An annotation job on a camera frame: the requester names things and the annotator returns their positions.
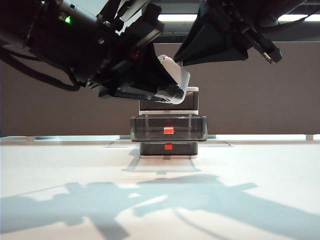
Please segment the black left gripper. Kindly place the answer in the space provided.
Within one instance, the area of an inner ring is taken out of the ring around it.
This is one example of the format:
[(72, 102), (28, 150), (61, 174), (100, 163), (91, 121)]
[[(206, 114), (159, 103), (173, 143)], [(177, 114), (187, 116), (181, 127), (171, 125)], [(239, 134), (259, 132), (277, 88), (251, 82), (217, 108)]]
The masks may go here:
[(95, 30), (82, 58), (82, 80), (100, 98), (181, 103), (184, 71), (153, 41), (164, 30), (159, 5), (148, 0), (109, 0), (96, 15)]

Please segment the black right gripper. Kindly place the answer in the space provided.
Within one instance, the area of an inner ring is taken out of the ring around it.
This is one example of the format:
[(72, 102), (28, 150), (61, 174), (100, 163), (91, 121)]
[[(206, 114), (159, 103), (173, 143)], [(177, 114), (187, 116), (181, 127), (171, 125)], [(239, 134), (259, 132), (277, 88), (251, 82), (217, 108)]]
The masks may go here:
[(189, 66), (242, 61), (251, 48), (271, 64), (282, 59), (281, 50), (254, 28), (233, 0), (202, 0), (199, 13), (175, 62)]

